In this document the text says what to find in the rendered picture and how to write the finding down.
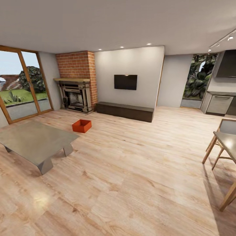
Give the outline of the storage box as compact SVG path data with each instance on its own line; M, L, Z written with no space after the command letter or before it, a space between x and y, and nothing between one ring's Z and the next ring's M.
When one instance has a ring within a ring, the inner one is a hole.
M86 133L91 128L91 121L89 120L78 120L72 125L74 132Z

